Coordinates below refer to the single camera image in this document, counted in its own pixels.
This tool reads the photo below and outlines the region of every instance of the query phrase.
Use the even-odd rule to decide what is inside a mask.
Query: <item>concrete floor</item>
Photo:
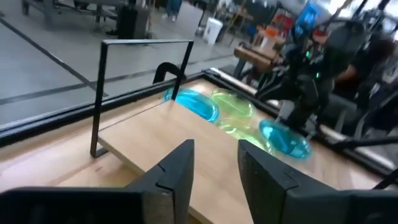
[[[54,28],[48,30],[39,11],[31,8],[29,16],[22,15],[20,1],[2,0],[0,9],[6,15],[4,21],[78,74],[66,71],[0,24],[0,67],[6,71],[0,73],[0,125],[94,100],[95,91],[90,86],[97,79],[100,42],[110,39],[104,32],[115,27],[114,21],[108,19],[101,24],[102,31],[95,32],[93,17],[60,14],[54,19]],[[179,32],[175,23],[162,20],[160,12],[152,14],[152,32],[156,39],[192,39]],[[193,39],[187,75],[237,62],[233,57],[236,43],[210,46],[199,38]],[[105,92],[112,96],[150,85],[157,66],[162,62],[179,65],[186,47],[186,44],[112,46],[108,52]]]

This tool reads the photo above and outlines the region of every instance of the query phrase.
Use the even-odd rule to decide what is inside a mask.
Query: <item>blue plastic lid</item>
[[[294,158],[306,158],[311,154],[311,145],[308,141],[286,126],[274,121],[262,120],[259,129],[275,150]]]
[[[170,100],[172,94],[173,88],[168,89],[164,94],[164,100]],[[207,96],[197,91],[179,89],[175,101],[211,123],[217,121],[220,115],[218,106]]]

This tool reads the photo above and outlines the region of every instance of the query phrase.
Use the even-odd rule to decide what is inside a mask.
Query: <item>green plastic lid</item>
[[[229,118],[221,119],[217,121],[215,125],[235,139],[247,140],[269,154],[274,155],[274,148],[268,140],[262,137],[261,133],[256,128],[252,128],[245,123]]]
[[[233,116],[251,118],[256,113],[256,107],[249,100],[229,90],[214,90],[210,98],[219,109]]]

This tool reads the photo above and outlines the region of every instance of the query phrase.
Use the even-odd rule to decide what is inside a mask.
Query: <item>blue bowl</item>
[[[170,100],[172,94],[173,88],[168,89],[164,94],[164,100]],[[179,89],[175,101],[211,123],[217,121],[220,116],[218,106],[207,96],[197,91]]]
[[[311,145],[301,135],[288,127],[270,120],[262,120],[260,133],[268,139],[275,150],[294,158],[307,158],[311,154]]]

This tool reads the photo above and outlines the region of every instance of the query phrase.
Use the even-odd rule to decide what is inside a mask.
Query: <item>person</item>
[[[166,14],[163,15],[163,18],[172,18],[172,21],[175,22],[177,20],[178,12],[180,11],[182,0],[168,0],[166,6]]]
[[[370,44],[368,51],[358,53],[348,68],[335,79],[335,93],[353,99],[360,84],[365,81],[375,66],[394,54],[396,45],[391,38],[380,38]]]

